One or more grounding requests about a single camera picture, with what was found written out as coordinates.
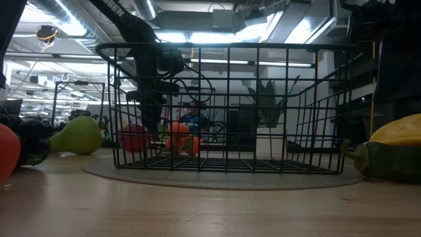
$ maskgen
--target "gray placemat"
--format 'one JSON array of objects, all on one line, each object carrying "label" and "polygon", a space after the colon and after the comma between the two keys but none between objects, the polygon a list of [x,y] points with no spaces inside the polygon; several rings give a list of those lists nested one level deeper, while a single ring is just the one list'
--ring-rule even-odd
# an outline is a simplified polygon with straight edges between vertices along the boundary
[{"label": "gray placemat", "polygon": [[100,158],[82,165],[82,170],[115,180],[140,184],[221,190],[296,190],[356,184],[363,177],[352,167],[339,175],[251,174],[196,171],[117,169],[112,159]]}]

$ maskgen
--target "wire basket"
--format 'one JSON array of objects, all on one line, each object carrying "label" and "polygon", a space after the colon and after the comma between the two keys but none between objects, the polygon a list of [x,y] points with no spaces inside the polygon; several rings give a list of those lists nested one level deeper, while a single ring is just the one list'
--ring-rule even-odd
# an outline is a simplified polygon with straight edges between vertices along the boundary
[{"label": "wire basket", "polygon": [[[119,49],[144,52],[164,44],[184,54],[186,70],[175,77],[147,77],[140,71],[133,76],[124,68],[133,59],[118,55]],[[114,55],[102,53],[105,49],[113,49]],[[97,52],[109,65],[111,139],[119,144],[112,151],[114,165],[173,171],[339,174],[344,166],[339,147],[348,133],[351,112],[354,59],[349,57],[354,50],[353,45],[281,43],[100,45]],[[332,65],[321,59],[327,51],[340,51],[346,63],[329,70]],[[297,54],[310,61],[294,61]],[[270,61],[273,58],[284,61]],[[144,97],[151,89],[142,85],[151,85],[152,80],[166,80],[180,89],[153,90],[162,96],[162,103],[146,103]],[[122,82],[137,83],[143,98],[129,101],[131,92]],[[341,89],[330,92],[332,84]],[[161,117],[148,117],[146,110]],[[186,125],[189,131],[177,131],[173,122]]]}]

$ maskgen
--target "table surface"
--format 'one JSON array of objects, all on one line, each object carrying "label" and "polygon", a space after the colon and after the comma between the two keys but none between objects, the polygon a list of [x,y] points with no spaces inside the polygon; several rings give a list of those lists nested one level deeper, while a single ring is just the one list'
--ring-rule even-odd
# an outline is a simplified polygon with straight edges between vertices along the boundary
[{"label": "table surface", "polygon": [[314,190],[226,191],[84,173],[97,155],[52,155],[0,191],[0,236],[421,236],[421,186],[363,182]]}]

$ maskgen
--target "blue shirt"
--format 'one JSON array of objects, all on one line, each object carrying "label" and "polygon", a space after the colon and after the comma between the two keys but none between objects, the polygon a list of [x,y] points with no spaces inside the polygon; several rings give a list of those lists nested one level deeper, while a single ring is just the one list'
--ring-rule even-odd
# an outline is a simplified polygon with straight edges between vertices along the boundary
[{"label": "blue shirt", "polygon": [[209,127],[209,118],[207,118],[205,115],[197,114],[194,115],[192,113],[186,113],[183,115],[183,117],[180,119],[180,122],[185,122],[187,126],[189,126],[190,132],[198,132],[199,131],[199,117],[200,117],[200,123],[202,128]]}]

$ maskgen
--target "yellow squash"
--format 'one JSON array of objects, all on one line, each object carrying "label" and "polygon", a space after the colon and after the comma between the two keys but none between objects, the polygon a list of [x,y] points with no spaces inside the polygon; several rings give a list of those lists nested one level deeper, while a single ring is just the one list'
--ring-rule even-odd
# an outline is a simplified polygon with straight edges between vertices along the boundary
[{"label": "yellow squash", "polygon": [[371,136],[370,142],[387,145],[421,145],[421,114],[388,123]]}]

